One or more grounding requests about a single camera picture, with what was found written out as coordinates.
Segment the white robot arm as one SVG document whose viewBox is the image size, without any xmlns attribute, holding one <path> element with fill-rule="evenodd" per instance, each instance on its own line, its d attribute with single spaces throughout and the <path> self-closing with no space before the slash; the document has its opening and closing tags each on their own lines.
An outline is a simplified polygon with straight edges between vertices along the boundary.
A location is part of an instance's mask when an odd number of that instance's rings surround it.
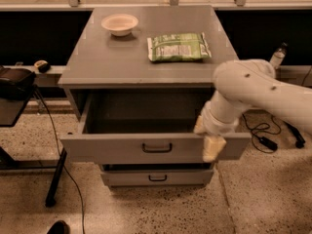
<svg viewBox="0 0 312 234">
<path fill-rule="evenodd" d="M 214 71 L 214 94 L 203 106 L 194 133 L 204 137 L 203 160 L 213 162 L 241 115 L 261 108 L 312 134 L 312 91 L 276 79 L 276 69 L 262 59 L 231 60 Z"/>
</svg>

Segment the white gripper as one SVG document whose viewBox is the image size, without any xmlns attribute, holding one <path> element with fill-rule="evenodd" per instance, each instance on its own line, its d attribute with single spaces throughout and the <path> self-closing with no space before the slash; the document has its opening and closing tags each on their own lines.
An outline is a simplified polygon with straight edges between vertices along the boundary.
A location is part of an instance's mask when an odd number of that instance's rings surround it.
<svg viewBox="0 0 312 234">
<path fill-rule="evenodd" d="M 196 135 L 210 135 L 204 138 L 203 161 L 212 162 L 226 145 L 223 137 L 229 133 L 234 133 L 239 120 L 235 119 L 231 123 L 224 123 L 212 114 L 212 103 L 206 102 L 197 117 L 193 132 Z"/>
</svg>

